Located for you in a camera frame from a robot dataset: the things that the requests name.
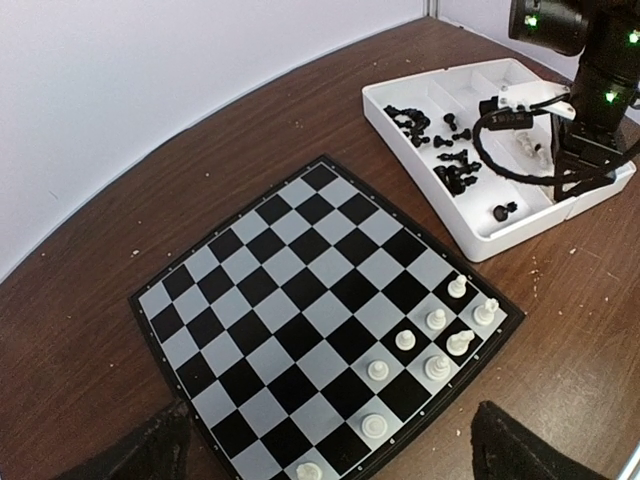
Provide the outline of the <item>white chess rook piece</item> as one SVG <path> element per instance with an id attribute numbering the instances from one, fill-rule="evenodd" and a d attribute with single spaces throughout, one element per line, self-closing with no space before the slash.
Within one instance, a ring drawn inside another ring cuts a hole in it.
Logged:
<path id="1" fill-rule="evenodd" d="M 483 304 L 478 305 L 473 310 L 473 319 L 480 326 L 490 325 L 499 309 L 499 301 L 495 298 L 488 298 Z"/>

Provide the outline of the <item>black chess piece lone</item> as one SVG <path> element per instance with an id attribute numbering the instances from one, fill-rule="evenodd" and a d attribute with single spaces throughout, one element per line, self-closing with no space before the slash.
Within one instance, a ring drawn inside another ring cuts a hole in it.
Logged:
<path id="1" fill-rule="evenodd" d="M 517 211 L 517 209 L 517 203 L 512 201 L 503 205 L 495 206 L 492 210 L 492 215 L 497 222 L 505 222 L 511 214 Z"/>

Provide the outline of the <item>white chess pawn piece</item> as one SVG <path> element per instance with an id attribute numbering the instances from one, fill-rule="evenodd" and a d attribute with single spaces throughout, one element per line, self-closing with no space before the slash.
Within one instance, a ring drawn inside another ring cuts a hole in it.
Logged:
<path id="1" fill-rule="evenodd" d="M 467 293 L 467 277 L 459 274 L 447 285 L 447 293 L 450 298 L 460 299 Z"/>

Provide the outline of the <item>black chess pieces upper cluster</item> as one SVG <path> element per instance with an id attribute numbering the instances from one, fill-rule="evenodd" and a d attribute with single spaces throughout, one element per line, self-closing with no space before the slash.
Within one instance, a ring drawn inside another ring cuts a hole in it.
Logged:
<path id="1" fill-rule="evenodd" d="M 456 141 L 472 140 L 472 132 L 469 128 L 458 131 L 457 118 L 452 112 L 447 112 L 442 118 L 452 132 L 451 138 L 445 139 L 440 135 L 429 137 L 425 134 L 427 128 L 431 125 L 431 119 L 420 109 L 399 109 L 393 105 L 387 105 L 383 111 L 416 148 L 429 143 L 432 143 L 434 148 L 452 147 Z"/>

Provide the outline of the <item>white chess bishop piece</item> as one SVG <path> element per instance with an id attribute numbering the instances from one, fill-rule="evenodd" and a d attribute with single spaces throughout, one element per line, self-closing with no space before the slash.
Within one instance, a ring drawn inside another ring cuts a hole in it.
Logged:
<path id="1" fill-rule="evenodd" d="M 364 437 L 379 440 L 386 437 L 389 431 L 389 424 L 382 414 L 371 413 L 361 419 L 360 430 Z"/>

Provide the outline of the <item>black chess pieces cluster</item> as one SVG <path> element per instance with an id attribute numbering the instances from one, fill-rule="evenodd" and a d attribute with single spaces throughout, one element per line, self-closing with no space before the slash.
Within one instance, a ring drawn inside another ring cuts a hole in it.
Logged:
<path id="1" fill-rule="evenodd" d="M 454 154 L 443 153 L 438 155 L 437 159 L 441 162 L 450 162 L 448 166 L 436 166 L 434 172 L 452 196 L 463 194 L 469 186 L 477 182 L 475 173 L 481 169 L 482 165 L 477 161 L 469 161 L 467 149 Z"/>
<path id="2" fill-rule="evenodd" d="M 452 112 L 447 112 L 442 118 L 452 132 L 451 138 L 445 139 L 440 135 L 429 137 L 425 134 L 427 128 L 431 125 L 431 119 L 420 109 L 399 109 L 393 105 L 387 105 L 383 111 L 416 148 L 429 143 L 432 143 L 434 148 L 452 147 L 456 141 L 472 140 L 472 132 L 469 128 L 458 131 L 457 118 Z"/>

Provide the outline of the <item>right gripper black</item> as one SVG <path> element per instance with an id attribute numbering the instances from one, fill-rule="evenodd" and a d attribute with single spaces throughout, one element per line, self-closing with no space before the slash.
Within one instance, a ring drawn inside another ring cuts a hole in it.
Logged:
<path id="1" fill-rule="evenodd" d="M 594 32 L 571 86 L 575 118 L 552 121 L 555 174 L 592 172 L 622 157 L 616 135 L 638 82 L 639 31 Z"/>

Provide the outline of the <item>black chess pieces lower cluster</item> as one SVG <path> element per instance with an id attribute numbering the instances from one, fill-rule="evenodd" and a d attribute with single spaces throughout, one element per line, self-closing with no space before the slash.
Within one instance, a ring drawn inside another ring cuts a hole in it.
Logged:
<path id="1" fill-rule="evenodd" d="M 482 165 L 477 161 L 469 161 L 467 149 L 454 154 L 443 153 L 438 155 L 437 159 L 441 162 L 450 162 L 448 166 L 436 166 L 434 172 L 452 196 L 463 194 L 469 186 L 477 182 L 475 173 L 481 169 Z"/>

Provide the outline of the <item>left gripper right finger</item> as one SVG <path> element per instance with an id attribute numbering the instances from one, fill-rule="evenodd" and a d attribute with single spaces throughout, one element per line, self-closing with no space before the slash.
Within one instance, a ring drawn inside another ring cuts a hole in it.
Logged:
<path id="1" fill-rule="evenodd" d="M 492 401 L 471 422 L 476 479 L 601 479 L 598 472 L 562 454 Z"/>

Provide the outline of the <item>white chess pieces pile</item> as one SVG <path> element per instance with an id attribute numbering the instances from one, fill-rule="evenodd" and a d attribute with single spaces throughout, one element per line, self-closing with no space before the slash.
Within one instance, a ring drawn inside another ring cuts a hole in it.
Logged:
<path id="1" fill-rule="evenodd" d="M 527 132 L 519 131 L 515 134 L 515 138 L 527 156 L 530 158 L 537 158 L 541 162 L 547 161 L 544 146 L 541 143 L 536 142 Z"/>

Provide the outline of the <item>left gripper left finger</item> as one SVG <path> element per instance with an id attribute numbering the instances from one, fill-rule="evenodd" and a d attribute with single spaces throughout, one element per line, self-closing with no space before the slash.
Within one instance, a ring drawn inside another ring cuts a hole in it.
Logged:
<path id="1" fill-rule="evenodd" d="M 56 479 L 185 479 L 190 441 L 188 407 L 176 400 Z"/>

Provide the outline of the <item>right aluminium frame post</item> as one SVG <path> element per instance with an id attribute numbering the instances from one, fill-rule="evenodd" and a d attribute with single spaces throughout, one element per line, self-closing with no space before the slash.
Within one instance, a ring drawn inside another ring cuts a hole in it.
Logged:
<path id="1" fill-rule="evenodd" d="M 430 18 L 439 18 L 440 0 L 424 0 L 423 1 L 423 16 Z"/>

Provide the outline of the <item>white chess knight piece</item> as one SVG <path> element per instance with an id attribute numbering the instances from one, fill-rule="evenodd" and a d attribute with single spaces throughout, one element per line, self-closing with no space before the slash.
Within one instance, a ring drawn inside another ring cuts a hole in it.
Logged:
<path id="1" fill-rule="evenodd" d="M 463 330 L 448 337 L 446 350 L 453 357 L 465 355 L 470 343 L 475 339 L 475 332 Z"/>

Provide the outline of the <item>black white chessboard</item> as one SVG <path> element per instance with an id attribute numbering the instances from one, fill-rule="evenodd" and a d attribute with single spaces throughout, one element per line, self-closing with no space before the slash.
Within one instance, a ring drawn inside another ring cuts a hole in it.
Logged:
<path id="1" fill-rule="evenodd" d="M 467 293 L 447 285 L 467 277 Z M 480 326 L 473 310 L 499 301 Z M 130 305 L 171 388 L 234 479 L 368 479 L 474 380 L 524 313 L 430 232 L 327 156 L 274 185 L 176 258 Z M 446 312 L 440 331 L 426 316 Z M 410 351 L 395 337 L 409 329 Z M 475 332 L 465 355 L 449 336 Z M 432 381 L 426 360 L 451 372 Z M 383 382 L 367 366 L 384 360 Z M 388 421 L 368 439 L 361 419 Z"/>

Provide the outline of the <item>white plastic tray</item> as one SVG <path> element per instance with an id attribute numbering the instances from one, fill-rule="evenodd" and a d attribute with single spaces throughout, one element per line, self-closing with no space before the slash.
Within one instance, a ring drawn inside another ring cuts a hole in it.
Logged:
<path id="1" fill-rule="evenodd" d="M 520 62 L 505 58 L 428 71 L 365 86 L 363 112 L 432 205 L 464 256 L 481 262 L 559 225 L 620 193 L 636 173 L 633 153 L 622 147 L 622 157 L 592 172 L 554 173 L 552 121 L 560 116 L 536 111 L 530 118 L 504 109 L 482 115 L 479 104 L 508 86 L 542 80 Z M 458 131 L 469 128 L 471 141 L 434 148 L 416 148 L 386 115 L 387 105 L 416 108 L 430 119 L 425 134 L 450 139 L 442 118 L 455 114 Z M 527 132 L 541 143 L 547 161 L 530 158 L 515 138 Z M 469 161 L 480 162 L 477 182 L 452 196 L 434 172 L 437 156 L 468 150 Z M 507 221 L 497 222 L 492 210 L 516 202 Z"/>

